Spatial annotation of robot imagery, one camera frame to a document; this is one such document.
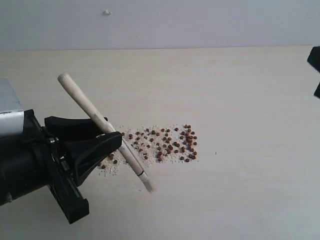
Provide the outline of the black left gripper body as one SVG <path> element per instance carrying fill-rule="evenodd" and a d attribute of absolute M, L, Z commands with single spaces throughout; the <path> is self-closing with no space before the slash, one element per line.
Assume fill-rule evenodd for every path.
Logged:
<path fill-rule="evenodd" d="M 70 224 L 90 213 L 89 202 L 55 162 L 46 133 L 32 109 L 24 112 L 21 134 L 0 140 L 0 204 L 47 186 Z"/>

